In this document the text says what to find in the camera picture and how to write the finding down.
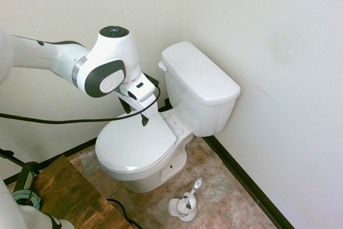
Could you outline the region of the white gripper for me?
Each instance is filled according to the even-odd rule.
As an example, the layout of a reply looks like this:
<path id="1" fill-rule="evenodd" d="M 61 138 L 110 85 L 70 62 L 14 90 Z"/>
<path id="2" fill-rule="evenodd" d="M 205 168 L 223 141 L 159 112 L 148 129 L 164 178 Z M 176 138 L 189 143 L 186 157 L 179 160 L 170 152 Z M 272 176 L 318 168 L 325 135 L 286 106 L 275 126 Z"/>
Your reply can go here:
<path id="1" fill-rule="evenodd" d="M 121 115 L 121 117 L 132 117 L 141 114 L 141 123 L 145 127 L 149 119 L 151 119 L 158 112 L 157 98 L 154 93 L 149 95 L 145 100 L 138 101 L 134 100 L 132 97 L 117 93 L 120 99 L 120 103 L 127 113 L 126 115 Z"/>

